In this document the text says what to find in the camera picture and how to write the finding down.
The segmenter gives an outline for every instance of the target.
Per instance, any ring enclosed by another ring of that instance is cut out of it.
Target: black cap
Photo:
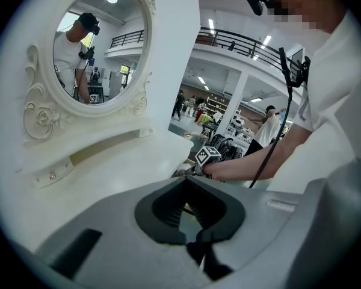
[[[92,32],[94,34],[99,33],[99,27],[97,26],[98,22],[96,20],[96,17],[93,16],[92,13],[81,14],[78,18],[78,22],[80,22],[84,29],[88,30],[89,32]]]
[[[271,109],[276,109],[273,105],[267,106],[266,108],[266,113],[271,110]]]

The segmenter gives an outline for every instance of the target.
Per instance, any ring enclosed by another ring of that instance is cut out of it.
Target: white t-shirt
[[[275,174],[268,190],[300,193],[355,159],[335,112],[361,81],[361,30],[350,11],[313,56],[294,124],[313,133]]]
[[[261,126],[254,139],[262,146],[267,147],[270,141],[278,134],[278,130],[281,127],[279,119],[273,114],[267,119],[267,121]]]
[[[79,52],[87,52],[82,42],[72,43],[67,40],[65,32],[57,32],[54,43],[54,64],[59,68],[60,80],[65,90],[73,96],[76,69],[84,69],[86,60],[79,57]]]

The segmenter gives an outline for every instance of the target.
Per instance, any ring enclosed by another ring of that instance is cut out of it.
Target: mirror
[[[55,34],[57,84],[84,104],[117,97],[134,82],[144,36],[138,0],[77,0]]]

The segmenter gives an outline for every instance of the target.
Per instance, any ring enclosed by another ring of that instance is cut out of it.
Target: person
[[[282,108],[278,113],[276,113],[279,116],[279,119],[281,123],[283,122],[285,116],[286,116],[286,108]]]
[[[267,121],[267,118],[268,118],[268,116],[266,115],[266,117],[262,117],[261,119],[249,119],[249,121],[252,121],[252,122],[262,122],[262,124],[265,124],[266,121]]]
[[[192,97],[190,97],[188,99],[188,106],[185,112],[185,116],[189,116],[192,117],[194,114],[194,106],[195,106],[195,95],[193,95]]]
[[[235,48],[235,42],[232,41],[230,47],[228,48],[228,50],[233,51],[234,48]]]
[[[57,32],[55,35],[54,64],[60,70],[60,80],[64,84],[64,89],[74,97],[76,80],[79,95],[86,104],[90,102],[87,78],[84,74],[87,62],[79,56],[79,53],[87,52],[81,40],[92,32],[91,29],[96,24],[95,16],[91,13],[83,13],[74,21],[71,29],[67,32]]]
[[[326,178],[356,158],[335,113],[361,82],[361,30],[338,0],[274,1],[275,13],[286,10],[331,34],[314,53],[293,124],[259,177],[273,178],[268,190],[301,194],[310,181]],[[270,147],[237,160],[208,164],[203,172],[217,180],[253,180]]]
[[[254,152],[263,149],[264,147],[267,147],[271,143],[272,139],[278,134],[280,122],[275,115],[275,111],[276,109],[274,106],[267,106],[267,120],[258,130],[257,134],[254,136],[254,139],[251,141],[245,156],[248,156]]]
[[[91,81],[91,84],[97,84],[97,82],[99,81],[99,78],[100,78],[100,73],[99,71],[97,70],[97,66],[94,67],[94,71],[91,72],[91,75],[90,75],[90,81]]]
[[[200,104],[198,105],[197,116],[196,116],[196,118],[195,118],[195,120],[194,120],[195,122],[198,122],[199,117],[200,117],[201,114],[203,114],[205,107],[206,107],[206,101],[203,101],[203,103],[200,103]]]
[[[173,114],[171,115],[172,117],[174,117],[175,115],[175,111],[178,113],[178,120],[181,121],[181,108],[182,108],[182,104],[185,101],[185,97],[183,96],[183,91],[179,90],[178,92],[178,96],[176,97],[176,102],[174,105],[174,110],[173,110]]]

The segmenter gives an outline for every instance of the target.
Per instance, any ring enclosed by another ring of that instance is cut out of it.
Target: ornate white mirror frame
[[[43,126],[43,123],[50,123],[51,120],[54,121],[55,119],[63,126],[67,122],[69,123],[71,116],[102,117],[128,106],[129,102],[134,103],[130,104],[129,109],[134,111],[133,114],[135,115],[143,114],[146,109],[147,101],[144,86],[151,74],[147,62],[152,56],[150,49],[153,42],[152,36],[155,33],[153,18],[156,9],[155,0],[135,0],[141,7],[145,29],[145,41],[139,66],[133,79],[131,79],[128,89],[125,89],[123,93],[112,100],[100,105],[86,105],[71,98],[62,89],[54,70],[53,47],[56,27],[75,1],[77,0],[59,0],[56,3],[54,6],[56,12],[51,17],[50,25],[44,27],[43,35],[45,37],[43,41],[31,45],[28,50],[29,64],[26,71],[29,73],[32,83],[26,97],[24,124],[27,133],[34,139],[46,138],[52,132],[52,130],[49,132],[48,129],[45,129],[45,135],[38,138],[34,137],[31,133],[32,129],[36,127],[35,124]]]

